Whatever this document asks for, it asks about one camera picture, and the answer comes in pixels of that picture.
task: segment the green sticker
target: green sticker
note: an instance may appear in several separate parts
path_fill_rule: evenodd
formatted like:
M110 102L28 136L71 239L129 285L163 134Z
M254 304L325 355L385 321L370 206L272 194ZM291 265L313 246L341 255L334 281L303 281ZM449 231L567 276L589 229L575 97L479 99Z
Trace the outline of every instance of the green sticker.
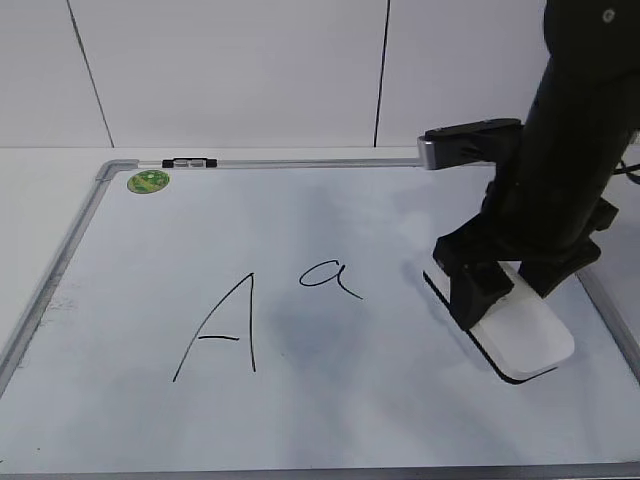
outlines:
M169 175L161 170L145 170L136 173L127 182L133 193L155 193L169 184Z

